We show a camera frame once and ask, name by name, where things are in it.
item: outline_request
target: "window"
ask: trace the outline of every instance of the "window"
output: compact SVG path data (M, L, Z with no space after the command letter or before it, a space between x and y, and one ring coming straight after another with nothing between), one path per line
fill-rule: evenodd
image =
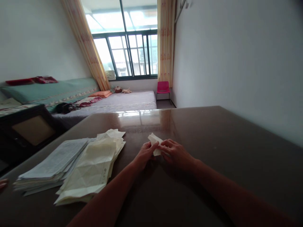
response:
M116 80L157 77L157 0L81 0L104 69Z

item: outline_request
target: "pink chair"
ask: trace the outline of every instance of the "pink chair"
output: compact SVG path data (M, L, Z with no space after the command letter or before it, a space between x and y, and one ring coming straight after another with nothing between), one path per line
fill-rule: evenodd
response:
M170 98L170 89L169 89L169 83L168 81L160 81L158 82L158 89L157 89L157 95L156 100L158 97L158 94L169 94L169 102L171 104L171 98Z

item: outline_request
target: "beige curtain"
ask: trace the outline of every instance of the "beige curtain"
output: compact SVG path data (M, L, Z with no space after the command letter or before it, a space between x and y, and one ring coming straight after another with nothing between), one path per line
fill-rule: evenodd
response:
M158 81L173 86L176 0L158 0Z
M62 4L92 76L97 81L100 90L109 90L110 84L88 27L80 0L62 0Z

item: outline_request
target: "glossy table surface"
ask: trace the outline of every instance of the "glossy table surface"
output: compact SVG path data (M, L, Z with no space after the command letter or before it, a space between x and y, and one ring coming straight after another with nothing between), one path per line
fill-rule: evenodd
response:
M65 140L94 138L108 129L126 131L126 144L114 164L115 177L152 132L182 144L202 160L295 219L302 216L303 150L215 107L93 114L2 178L1 226L65 226L84 203L56 207L58 187L23 197L12 191L16 178L33 168ZM130 190L116 226L232 226L217 202L196 181L166 165L148 163Z

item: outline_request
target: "mattress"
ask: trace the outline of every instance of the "mattress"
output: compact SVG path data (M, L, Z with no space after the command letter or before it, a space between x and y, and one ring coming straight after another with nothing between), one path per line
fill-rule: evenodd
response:
M155 93L152 90L133 91L129 94L114 93L89 107L68 114L56 113L53 117L70 129L91 114L147 109L157 109Z

